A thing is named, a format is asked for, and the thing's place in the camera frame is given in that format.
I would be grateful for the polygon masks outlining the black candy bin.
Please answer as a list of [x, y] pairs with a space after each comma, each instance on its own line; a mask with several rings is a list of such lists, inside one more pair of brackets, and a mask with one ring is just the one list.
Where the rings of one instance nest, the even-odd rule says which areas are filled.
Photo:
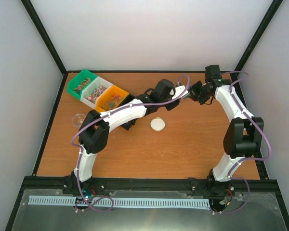
[[[131, 102], [133, 99], [135, 99], [135, 96], [132, 94], [128, 94], [127, 97], [118, 105], [118, 107], [123, 106], [129, 102]], [[132, 126], [135, 125], [136, 119], [130, 120], [124, 124], [121, 125], [122, 128], [125, 130], [129, 130]]]

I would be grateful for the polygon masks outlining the orange candy bin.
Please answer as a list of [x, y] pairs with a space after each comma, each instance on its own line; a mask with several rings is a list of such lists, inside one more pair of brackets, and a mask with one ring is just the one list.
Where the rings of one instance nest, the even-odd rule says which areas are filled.
[[96, 111], [104, 112], [115, 109], [129, 95], [129, 93], [116, 85], [108, 88], [97, 100]]

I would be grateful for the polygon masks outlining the clear plastic jar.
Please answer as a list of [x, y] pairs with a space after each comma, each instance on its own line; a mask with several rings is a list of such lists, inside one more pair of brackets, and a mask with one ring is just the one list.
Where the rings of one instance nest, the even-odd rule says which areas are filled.
[[71, 120], [72, 125], [76, 128], [80, 128], [85, 118], [86, 118], [86, 115], [83, 113], [75, 114]]

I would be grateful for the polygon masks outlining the metal scoop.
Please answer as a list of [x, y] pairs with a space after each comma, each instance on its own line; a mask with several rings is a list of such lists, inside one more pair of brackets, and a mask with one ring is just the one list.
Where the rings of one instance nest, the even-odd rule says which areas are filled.
[[187, 94], [184, 94], [183, 96], [181, 96], [181, 99], [186, 99], [186, 98], [188, 98], [190, 96], [190, 94], [189, 93], [187, 93]]

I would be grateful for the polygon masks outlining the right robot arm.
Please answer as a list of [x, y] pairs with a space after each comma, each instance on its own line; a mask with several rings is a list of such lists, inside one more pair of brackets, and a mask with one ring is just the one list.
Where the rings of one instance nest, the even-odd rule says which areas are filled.
[[207, 100], [218, 101], [230, 122], [223, 139], [224, 154], [206, 179], [207, 192], [221, 195], [229, 189], [231, 177], [238, 167], [259, 152], [264, 121], [248, 111], [239, 99], [234, 83], [222, 77], [217, 64], [205, 67], [205, 82], [198, 81], [189, 91], [190, 98], [200, 104]]

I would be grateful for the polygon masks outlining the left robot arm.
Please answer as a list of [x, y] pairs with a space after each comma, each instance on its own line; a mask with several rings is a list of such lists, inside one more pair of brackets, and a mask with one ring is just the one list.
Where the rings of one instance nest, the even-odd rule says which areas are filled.
[[97, 154], [107, 145], [111, 131], [126, 123], [131, 126], [134, 121], [165, 107], [168, 111], [176, 107], [180, 99], [188, 95], [186, 86], [162, 79], [153, 89], [147, 89], [130, 102], [115, 109], [97, 112], [91, 110], [85, 117], [78, 133], [72, 138], [72, 145], [79, 147], [79, 157], [74, 175], [74, 189], [84, 194], [90, 190], [92, 169]]

